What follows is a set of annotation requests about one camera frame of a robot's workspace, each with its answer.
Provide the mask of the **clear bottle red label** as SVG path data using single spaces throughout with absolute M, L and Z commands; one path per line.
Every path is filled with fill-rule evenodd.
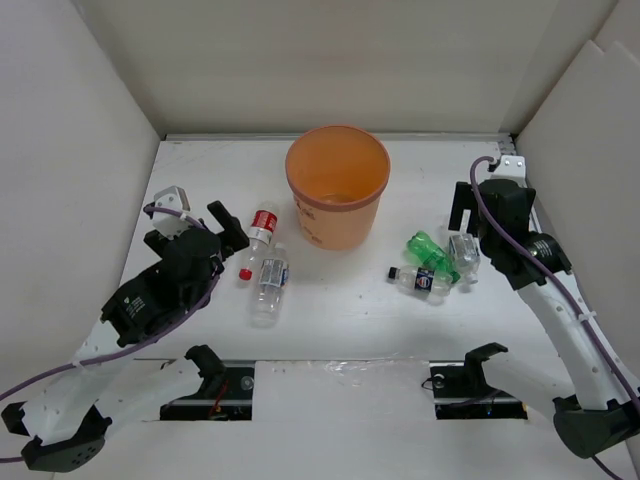
M 263 201 L 254 213 L 246 232 L 249 247 L 244 250 L 238 277 L 249 282 L 259 273 L 264 255 L 269 251 L 279 219 L 279 207 L 275 202 Z

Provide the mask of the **small clear water bottle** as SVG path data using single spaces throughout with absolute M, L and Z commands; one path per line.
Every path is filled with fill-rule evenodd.
M 461 279 L 469 285 L 476 284 L 481 256 L 474 237 L 469 233 L 450 235 L 449 254 Z

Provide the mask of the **green plastic bottle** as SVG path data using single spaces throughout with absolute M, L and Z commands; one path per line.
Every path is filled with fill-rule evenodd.
M 440 247 L 424 231 L 417 231 L 406 243 L 407 250 L 418 259 L 422 267 L 433 272 L 444 272 L 451 276 L 451 282 L 456 284 L 461 276 L 455 269 L 450 255 Z

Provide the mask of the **clear bottle blue white label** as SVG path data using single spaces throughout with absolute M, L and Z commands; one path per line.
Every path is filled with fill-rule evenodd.
M 263 259 L 250 303 L 250 324 L 253 327 L 270 328 L 277 323 L 289 276 L 286 246 L 276 243 Z

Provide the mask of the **clear bottle black cap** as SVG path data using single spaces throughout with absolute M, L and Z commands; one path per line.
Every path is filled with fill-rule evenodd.
M 452 277 L 444 271 L 409 265 L 390 267 L 387 279 L 403 293 L 434 305 L 445 301 L 452 286 Z

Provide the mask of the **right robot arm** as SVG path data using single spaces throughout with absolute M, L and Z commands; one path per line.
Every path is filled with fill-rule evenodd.
M 489 343 L 469 351 L 462 381 L 499 390 L 541 413 L 577 457 L 594 458 L 639 433 L 639 379 L 614 352 L 580 297 L 571 264 L 550 235 L 529 228 L 536 192 L 498 178 L 457 183 L 449 227 L 467 231 L 534 313 L 569 375 L 555 378 Z

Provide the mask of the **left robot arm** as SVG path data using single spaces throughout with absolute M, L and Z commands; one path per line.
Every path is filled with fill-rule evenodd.
M 102 307 L 100 319 L 72 359 L 2 393 L 8 397 L 41 380 L 49 385 L 1 413 L 7 430 L 27 437 L 15 461 L 31 471 L 72 472 L 110 436 L 146 409 L 184 396 L 214 396 L 226 381 L 223 361 L 206 344 L 190 347 L 170 365 L 139 381 L 132 393 L 111 394 L 113 381 L 141 350 L 164 339 L 205 308 L 225 261 L 246 249 L 239 220 L 214 201 L 219 223 L 211 231 L 186 210 L 154 201 L 143 209 L 155 225 L 144 237 L 158 261 L 123 283 Z

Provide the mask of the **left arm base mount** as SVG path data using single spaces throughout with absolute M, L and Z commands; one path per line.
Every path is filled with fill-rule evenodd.
M 253 411 L 255 362 L 223 362 L 206 345 L 194 346 L 186 358 L 201 377 L 199 389 L 163 405 L 162 421 L 250 421 Z

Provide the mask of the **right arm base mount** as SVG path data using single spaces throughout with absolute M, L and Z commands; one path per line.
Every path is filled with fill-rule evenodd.
M 527 420 L 522 402 L 490 386 L 483 364 L 492 356 L 507 353 L 496 342 L 465 354 L 463 360 L 429 362 L 429 376 L 421 388 L 432 393 L 437 420 Z

